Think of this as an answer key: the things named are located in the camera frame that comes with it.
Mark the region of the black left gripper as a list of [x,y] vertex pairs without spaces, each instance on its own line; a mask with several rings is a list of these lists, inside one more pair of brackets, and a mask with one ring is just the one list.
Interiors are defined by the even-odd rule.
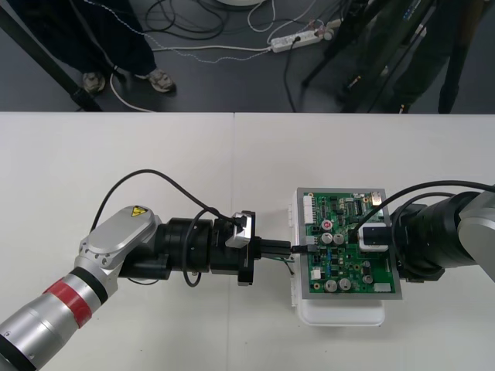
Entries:
[[[291,243],[284,240],[263,240],[263,256],[288,256]],[[261,238],[253,237],[240,249],[237,269],[237,285],[251,286],[254,281],[254,262],[261,259]]]

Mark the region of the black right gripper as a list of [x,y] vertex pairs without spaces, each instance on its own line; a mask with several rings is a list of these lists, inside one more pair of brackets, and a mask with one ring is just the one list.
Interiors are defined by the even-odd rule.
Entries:
[[406,281],[438,281],[446,272],[443,267],[422,267],[412,260],[396,259],[399,278]]

